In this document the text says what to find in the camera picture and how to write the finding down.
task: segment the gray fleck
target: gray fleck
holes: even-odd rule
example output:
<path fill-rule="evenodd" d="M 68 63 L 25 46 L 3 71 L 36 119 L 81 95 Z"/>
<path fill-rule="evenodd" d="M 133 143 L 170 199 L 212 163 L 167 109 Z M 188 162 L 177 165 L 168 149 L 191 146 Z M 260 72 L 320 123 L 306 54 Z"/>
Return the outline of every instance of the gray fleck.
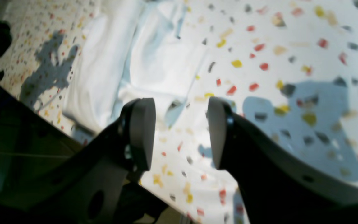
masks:
<path fill-rule="evenodd" d="M 256 112 L 255 113 L 255 120 L 259 121 L 259 122 L 264 122 L 267 119 L 267 114 L 266 113 L 260 113 L 260 112 Z"/>
<path fill-rule="evenodd" d="M 334 85 L 347 87 L 345 80 L 342 77 L 338 77 L 334 80 Z"/>
<path fill-rule="evenodd" d="M 310 136 L 304 136 L 304 143 L 307 146 L 310 146 L 311 144 L 313 144 L 314 139 Z"/>
<path fill-rule="evenodd" d="M 326 134 L 321 133 L 321 132 L 316 132 L 316 136 L 320 139 L 320 141 L 322 143 L 324 143 L 325 145 L 328 145 L 330 143 L 329 138 L 327 137 Z"/>
<path fill-rule="evenodd" d="M 348 42 L 348 48 L 358 51 L 358 44 L 352 43 L 352 42 Z"/>
<path fill-rule="evenodd" d="M 283 86 L 283 88 L 281 88 L 280 92 L 287 98 L 290 98 L 294 94 L 295 89 L 296 89 L 296 86 L 291 85 L 291 84 L 285 84 Z"/>
<path fill-rule="evenodd" d="M 280 132 L 284 135 L 287 136 L 289 139 L 291 139 L 291 134 L 288 130 L 280 130 Z"/>

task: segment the white fabric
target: white fabric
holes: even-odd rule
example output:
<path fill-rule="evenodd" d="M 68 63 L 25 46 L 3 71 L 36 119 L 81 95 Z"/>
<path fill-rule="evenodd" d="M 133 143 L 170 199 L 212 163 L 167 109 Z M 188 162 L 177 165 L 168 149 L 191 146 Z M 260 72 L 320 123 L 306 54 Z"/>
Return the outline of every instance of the white fabric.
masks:
<path fill-rule="evenodd" d="M 91 23 L 78 68 L 64 100 L 63 114 L 100 132 L 108 124 L 131 46 L 142 0 L 104 0 Z"/>
<path fill-rule="evenodd" d="M 174 0 L 105 0 L 90 23 L 63 114 L 99 133 L 125 103 L 152 97 L 158 125 L 172 125 L 206 52 L 177 37 L 185 12 Z"/>

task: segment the red fleck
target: red fleck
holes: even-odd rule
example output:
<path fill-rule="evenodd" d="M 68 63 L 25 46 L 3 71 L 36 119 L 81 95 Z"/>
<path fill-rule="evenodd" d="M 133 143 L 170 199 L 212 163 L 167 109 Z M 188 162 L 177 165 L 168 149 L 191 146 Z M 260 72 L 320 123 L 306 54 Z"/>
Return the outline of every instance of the red fleck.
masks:
<path fill-rule="evenodd" d="M 236 205 L 236 211 L 240 214 L 243 214 L 244 213 L 244 207 L 242 204 L 237 204 Z"/>
<path fill-rule="evenodd" d="M 220 198 L 226 197 L 226 189 L 223 189 L 223 190 L 220 190 L 220 191 L 219 191 L 219 197 L 220 197 Z"/>
<path fill-rule="evenodd" d="M 263 50 L 263 48 L 264 48 L 264 44 L 258 44 L 258 45 L 256 45 L 254 47 L 254 50 L 255 51 L 261 51 L 261 50 Z"/>
<path fill-rule="evenodd" d="M 262 69 L 263 71 L 266 71 L 269 69 L 269 64 L 267 63 L 263 63 L 260 65 L 260 69 Z"/>
<path fill-rule="evenodd" d="M 178 152 L 179 152 L 180 149 L 182 148 L 182 145 L 183 145 L 183 142 L 181 142 L 181 143 L 178 145 Z"/>
<path fill-rule="evenodd" d="M 254 31 L 255 30 L 255 26 L 248 26 L 247 27 L 247 31 Z"/>
<path fill-rule="evenodd" d="M 321 38 L 317 44 L 322 48 L 328 48 L 328 41 L 326 39 Z"/>
<path fill-rule="evenodd" d="M 301 16 L 303 14 L 303 10 L 301 8 L 296 8 L 292 11 L 292 14 L 295 16 L 295 17 L 298 17 L 298 16 Z"/>
<path fill-rule="evenodd" d="M 234 94 L 234 92 L 236 92 L 236 90 L 237 90 L 237 87 L 236 86 L 232 86 L 230 89 L 229 89 L 229 91 L 226 93 L 226 95 L 233 95 Z"/>
<path fill-rule="evenodd" d="M 204 210 L 202 208 L 197 208 L 197 215 L 204 216 Z"/>
<path fill-rule="evenodd" d="M 298 105 L 298 107 L 303 107 L 303 102 L 301 99 L 297 99 L 296 104 Z"/>
<path fill-rule="evenodd" d="M 348 57 L 348 55 L 347 54 L 345 54 L 344 52 L 342 52 L 340 55 L 339 55 L 339 60 L 341 60 L 341 62 L 342 62 L 342 64 L 344 64 L 344 65 L 347 65 L 346 64 L 346 58 Z"/>
<path fill-rule="evenodd" d="M 261 8 L 261 9 L 257 9 L 256 11 L 257 11 L 260 15 L 264 15 L 264 14 L 267 13 L 268 8 L 267 8 L 267 6 L 264 6 L 264 7 Z"/>
<path fill-rule="evenodd" d="M 257 88 L 259 88 L 259 85 L 257 83 L 254 83 L 254 84 L 250 85 L 250 91 L 251 92 L 255 91 Z"/>

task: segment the yellow fleck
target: yellow fleck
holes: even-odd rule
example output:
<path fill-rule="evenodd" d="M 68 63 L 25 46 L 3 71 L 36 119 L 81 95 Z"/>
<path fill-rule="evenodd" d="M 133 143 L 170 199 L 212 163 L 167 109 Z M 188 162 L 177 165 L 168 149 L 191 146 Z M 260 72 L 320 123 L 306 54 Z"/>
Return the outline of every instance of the yellow fleck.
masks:
<path fill-rule="evenodd" d="M 341 167 L 341 175 L 346 177 L 351 175 L 351 171 L 348 168 Z"/>
<path fill-rule="evenodd" d="M 338 24 L 337 16 L 334 14 L 333 11 L 328 11 L 327 20 L 330 26 L 336 26 Z"/>
<path fill-rule="evenodd" d="M 203 22 L 204 22 L 204 17 L 203 16 L 199 17 L 199 23 L 201 24 Z"/>
<path fill-rule="evenodd" d="M 334 150 L 330 150 L 327 152 L 327 158 L 330 160 L 334 160 L 337 156 L 337 153 Z"/>
<path fill-rule="evenodd" d="M 210 93 L 210 92 L 207 92 L 206 94 L 204 94 L 205 98 L 210 98 L 210 97 L 213 97 L 213 96 L 215 96 L 215 94 Z"/>
<path fill-rule="evenodd" d="M 280 142 L 280 137 L 277 135 L 277 133 L 273 133 L 271 136 L 271 139 L 275 142 L 275 143 L 279 143 Z"/>
<path fill-rule="evenodd" d="M 220 34 L 220 39 L 225 39 L 226 37 L 228 37 L 230 34 L 233 33 L 233 29 L 229 28 L 226 31 L 224 31 L 222 34 Z"/>
<path fill-rule="evenodd" d="M 283 53 L 285 53 L 287 51 L 287 48 L 277 45 L 276 47 L 274 47 L 273 52 L 275 55 L 279 56 Z"/>
<path fill-rule="evenodd" d="M 324 9 L 321 7 L 321 6 L 316 6 L 314 8 L 314 12 L 316 13 L 316 15 L 319 17 L 319 18 L 324 18 L 325 17 L 325 12 L 324 12 Z"/>
<path fill-rule="evenodd" d="M 193 135 L 193 130 L 191 128 L 187 128 L 186 129 L 186 132 L 189 134 L 189 135 Z"/>
<path fill-rule="evenodd" d="M 342 129 L 342 124 L 337 122 L 334 125 L 331 126 L 331 130 L 333 132 L 339 132 Z"/>
<path fill-rule="evenodd" d="M 240 60 L 232 61 L 232 65 L 233 65 L 235 68 L 241 68 L 241 67 L 243 66 L 243 64 L 241 63 Z"/>
<path fill-rule="evenodd" d="M 254 38 L 251 40 L 254 44 L 257 44 L 259 42 L 259 38 Z"/>
<path fill-rule="evenodd" d="M 276 116 L 285 116 L 291 110 L 290 106 L 288 105 L 281 105 L 279 107 L 274 108 L 274 114 Z"/>
<path fill-rule="evenodd" d="M 190 194 L 190 186 L 191 184 L 189 182 L 186 182 L 185 187 L 183 189 L 183 193 Z"/>
<path fill-rule="evenodd" d="M 188 204 L 191 204 L 191 203 L 193 202 L 193 195 L 192 195 L 192 194 L 188 194 L 188 195 L 187 195 L 186 202 L 187 202 Z"/>
<path fill-rule="evenodd" d="M 345 120 L 354 119 L 358 115 L 356 110 L 349 110 L 342 114 L 342 118 Z"/>
<path fill-rule="evenodd" d="M 161 167 L 162 174 L 165 174 L 165 171 L 167 170 L 167 167 L 168 167 L 168 164 L 164 164 L 164 165 Z"/>
<path fill-rule="evenodd" d="M 302 115 L 302 119 L 311 127 L 316 125 L 317 117 L 316 114 L 313 112 L 307 112 L 304 115 Z"/>
<path fill-rule="evenodd" d="M 277 83 L 276 83 L 276 88 L 277 89 L 282 89 L 284 86 L 283 82 L 281 80 L 278 80 Z"/>
<path fill-rule="evenodd" d="M 346 138 L 345 143 L 348 146 L 352 146 L 353 148 L 357 147 L 357 142 L 355 140 L 353 140 L 353 139 Z"/>
<path fill-rule="evenodd" d="M 226 44 L 226 40 L 222 39 L 219 43 L 216 44 L 217 47 L 222 47 L 223 45 Z"/>

